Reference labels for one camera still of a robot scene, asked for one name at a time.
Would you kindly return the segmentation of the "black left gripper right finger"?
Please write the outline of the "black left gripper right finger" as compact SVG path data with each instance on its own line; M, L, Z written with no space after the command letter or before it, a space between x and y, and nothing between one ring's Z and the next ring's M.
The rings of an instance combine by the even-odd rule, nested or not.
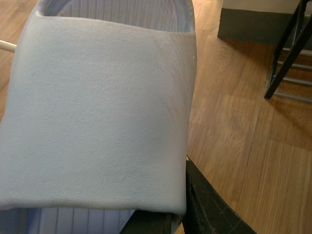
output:
M255 231L224 201L202 172L186 160L186 234L254 234Z

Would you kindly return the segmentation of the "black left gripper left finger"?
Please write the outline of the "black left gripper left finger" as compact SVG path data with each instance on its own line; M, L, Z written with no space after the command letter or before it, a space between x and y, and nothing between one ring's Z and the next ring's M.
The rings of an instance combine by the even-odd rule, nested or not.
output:
M120 234L170 234L172 213L136 210L124 225Z

